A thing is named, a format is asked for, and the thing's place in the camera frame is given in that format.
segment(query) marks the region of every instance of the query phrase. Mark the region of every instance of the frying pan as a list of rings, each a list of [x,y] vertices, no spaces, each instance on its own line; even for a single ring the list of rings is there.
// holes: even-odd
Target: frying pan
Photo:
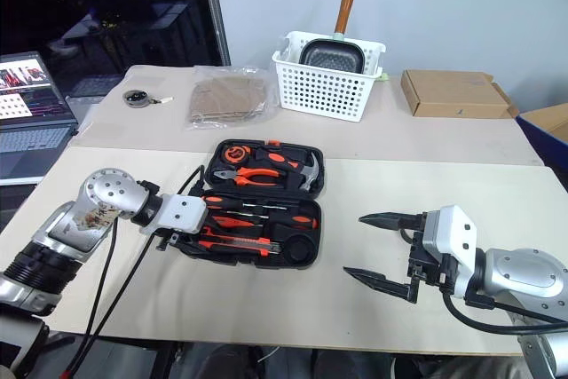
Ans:
[[[300,54],[300,64],[333,70],[362,73],[365,55],[355,43],[345,42],[345,29],[353,0],[341,0],[333,39],[314,39]]]

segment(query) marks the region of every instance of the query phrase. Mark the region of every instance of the blue box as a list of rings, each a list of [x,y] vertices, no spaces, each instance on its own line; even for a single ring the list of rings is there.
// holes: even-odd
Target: blue box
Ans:
[[[568,172],[568,103],[523,113],[517,123],[547,166]]]

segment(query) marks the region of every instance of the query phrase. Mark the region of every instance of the wooden handle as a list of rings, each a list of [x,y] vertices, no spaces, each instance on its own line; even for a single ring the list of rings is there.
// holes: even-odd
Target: wooden handle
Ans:
[[[341,5],[339,6],[339,15],[337,15],[337,23],[335,24],[336,33],[345,33],[352,4],[353,0],[341,0]]]

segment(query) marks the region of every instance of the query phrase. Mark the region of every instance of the beige tabletop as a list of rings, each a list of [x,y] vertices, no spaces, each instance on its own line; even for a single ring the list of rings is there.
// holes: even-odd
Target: beige tabletop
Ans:
[[[0,235],[5,268],[61,203],[74,200],[94,170],[117,167],[136,179],[176,192],[207,154],[73,146]],[[262,343],[306,347],[436,353],[519,353],[514,336],[463,326],[446,311],[435,288],[421,286],[409,304],[363,286],[344,265],[406,280],[408,246],[395,232],[358,222],[380,211],[418,213],[459,204],[475,222],[478,246],[535,247],[565,263],[568,194],[544,167],[473,163],[326,160],[319,256],[306,270],[261,270],[187,257],[174,248],[150,250],[103,329],[107,336]],[[130,270],[146,237],[121,221],[100,310]],[[51,328],[82,332],[108,241],[63,292]],[[470,316],[509,324],[502,312],[459,306]]]
[[[227,138],[278,139],[316,146],[334,159],[542,165],[513,119],[412,117],[396,76],[375,83],[359,123],[278,108],[264,122],[191,130],[187,116],[193,87],[192,68],[134,66],[71,144],[205,153]],[[122,95],[133,89],[174,99],[130,108]]]

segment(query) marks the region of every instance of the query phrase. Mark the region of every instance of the plastic bag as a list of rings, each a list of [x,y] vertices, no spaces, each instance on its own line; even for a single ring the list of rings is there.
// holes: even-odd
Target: plastic bag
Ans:
[[[197,66],[194,78],[187,120],[191,128],[263,120],[275,113],[279,103],[275,73],[261,68]]]

